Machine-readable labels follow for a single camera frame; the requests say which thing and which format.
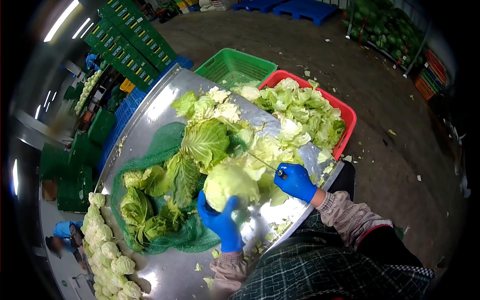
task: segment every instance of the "blue nitrile glove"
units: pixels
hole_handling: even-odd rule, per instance
[[[290,196],[310,203],[313,195],[317,192],[317,186],[310,181],[307,169],[302,165],[280,163],[277,170],[282,170],[286,178],[282,179],[278,173],[275,172],[274,183]]]
[[[197,211],[204,225],[216,233],[222,241],[222,252],[237,252],[242,249],[241,235],[231,214],[237,205],[238,197],[231,196],[223,209],[223,212],[208,211],[205,207],[205,194],[200,191],[198,194]]]

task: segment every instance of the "stainless steel table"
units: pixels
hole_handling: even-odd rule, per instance
[[[174,121],[187,122],[185,118],[176,117],[175,109],[170,107],[175,99],[188,91],[193,90],[198,93],[199,89],[208,91],[214,86],[216,86],[214,82],[175,65],[147,94],[125,126],[100,175],[96,192],[110,195],[113,178],[119,168],[131,157],[145,155],[154,133],[160,127]],[[280,132],[280,122],[271,114],[234,93],[231,95],[231,101],[240,106],[242,119],[249,121],[253,126],[266,122],[264,131],[259,134],[268,133],[276,136]],[[300,148],[299,152],[306,169],[310,174],[315,173],[317,179],[323,175],[324,168],[333,162],[332,160],[321,165],[317,164],[320,150],[312,143]],[[342,167],[343,162],[335,162],[335,168],[331,174],[324,175],[325,190],[331,186]],[[125,255],[131,256],[137,263],[137,271],[131,279],[139,283],[142,290],[148,293],[144,295],[145,299],[193,299],[193,295],[198,299],[207,298],[208,288],[203,277],[214,276],[214,272],[208,267],[213,259],[211,254],[213,249],[203,253],[183,253],[172,248],[159,255],[134,253],[122,240],[122,232],[108,205],[107,201],[106,207],[102,208],[102,215],[119,240],[120,250]],[[250,262],[254,263],[260,255],[252,253],[252,249],[259,240],[263,243],[263,253],[265,253],[270,247],[288,238],[313,210],[313,206],[299,199],[289,198],[279,206],[270,207],[266,203],[261,207],[249,209],[252,215],[251,221],[242,227],[241,233],[246,243],[245,255],[250,256]],[[289,227],[274,241],[266,241],[265,235],[273,231],[269,224],[273,222],[284,224],[285,221],[282,219],[289,220]],[[197,263],[203,267],[200,272],[194,271]]]

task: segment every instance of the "fluorescent light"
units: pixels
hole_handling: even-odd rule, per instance
[[[40,112],[40,107],[42,107],[42,106],[39,105],[39,106],[36,108],[35,120],[38,119],[38,113]]]
[[[45,98],[45,103],[43,104],[43,107],[47,105],[48,97],[50,96],[51,91],[48,91],[47,98]]]
[[[15,189],[15,196],[16,196],[18,192],[17,160],[15,160],[15,162],[13,163],[12,176],[13,176],[13,188]]]
[[[67,7],[67,9],[60,15],[60,18],[55,22],[55,24],[52,26],[50,31],[48,32],[47,36],[43,40],[44,42],[49,42],[52,40],[53,36],[57,32],[57,30],[60,28],[62,23],[67,19],[67,17],[72,13],[73,9],[77,7],[78,5],[78,0],[73,0],[72,3]]]
[[[87,27],[87,29],[82,33],[82,35],[80,36],[80,38],[83,38],[84,35],[87,33],[87,31],[90,29],[90,27],[93,26],[93,23],[90,24],[90,26]]]
[[[80,31],[85,27],[85,25],[87,25],[88,21],[90,21],[90,18],[87,18],[85,20],[85,22],[82,24],[82,26],[80,26],[80,28],[78,28],[77,32],[75,32],[75,34],[72,36],[72,39],[77,37],[77,35],[80,33]]]

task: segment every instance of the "green mesh bag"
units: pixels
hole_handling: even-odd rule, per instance
[[[130,249],[133,249],[133,237],[125,227],[125,221],[120,214],[121,198],[127,193],[123,187],[121,178],[123,173],[130,170],[144,170],[146,168],[161,164],[176,154],[180,148],[183,139],[185,124],[173,122],[167,124],[156,131],[148,151],[144,157],[132,158],[115,175],[113,179],[112,193],[110,196],[110,207],[117,220],[125,242]],[[197,192],[203,186],[206,176],[203,175],[197,185]],[[157,215],[160,209],[167,204],[163,197],[151,197],[154,215]],[[194,199],[183,212],[192,211],[197,207],[197,199]],[[213,231],[206,228],[198,214],[189,214],[187,220],[180,230],[175,233],[169,233],[163,237],[155,238],[148,248],[143,251],[144,254],[160,254],[169,247],[173,247],[182,252],[203,252],[220,243],[220,238]]]

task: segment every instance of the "knife blade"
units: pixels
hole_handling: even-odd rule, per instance
[[[258,160],[259,162],[261,162],[262,164],[266,165],[267,167],[271,168],[273,171],[275,171],[278,176],[282,179],[286,179],[287,176],[285,174],[285,172],[283,170],[277,170],[275,169],[274,167],[272,167],[271,165],[267,164],[266,162],[264,162],[263,160],[259,159],[258,157],[256,157],[255,155],[253,155],[250,151],[247,151],[248,154],[250,154],[251,156],[253,156],[256,160]]]

